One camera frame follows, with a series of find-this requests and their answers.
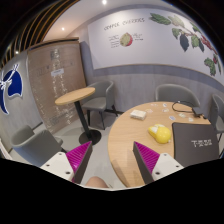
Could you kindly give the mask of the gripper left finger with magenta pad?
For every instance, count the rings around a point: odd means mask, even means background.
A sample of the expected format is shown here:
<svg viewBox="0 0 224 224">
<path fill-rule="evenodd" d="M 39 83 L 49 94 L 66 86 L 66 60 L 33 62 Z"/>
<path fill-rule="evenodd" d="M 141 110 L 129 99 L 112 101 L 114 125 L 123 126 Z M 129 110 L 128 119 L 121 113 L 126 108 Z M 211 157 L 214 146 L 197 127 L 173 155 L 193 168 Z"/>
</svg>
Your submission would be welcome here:
<svg viewBox="0 0 224 224">
<path fill-rule="evenodd" d="M 58 152 L 41 168 L 70 182 L 80 184 L 92 153 L 92 142 L 86 142 L 73 150 Z"/>
</svg>

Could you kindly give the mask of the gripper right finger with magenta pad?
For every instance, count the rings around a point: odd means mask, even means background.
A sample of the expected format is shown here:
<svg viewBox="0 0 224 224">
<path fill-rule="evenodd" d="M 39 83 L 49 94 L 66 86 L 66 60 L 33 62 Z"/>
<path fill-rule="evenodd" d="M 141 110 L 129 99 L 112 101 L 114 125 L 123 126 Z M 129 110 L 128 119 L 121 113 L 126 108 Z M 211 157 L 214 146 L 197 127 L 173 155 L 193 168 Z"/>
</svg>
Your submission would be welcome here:
<svg viewBox="0 0 224 224">
<path fill-rule="evenodd" d="M 133 143 L 133 153 L 145 184 L 183 169 L 168 153 L 159 154 L 138 142 Z"/>
</svg>

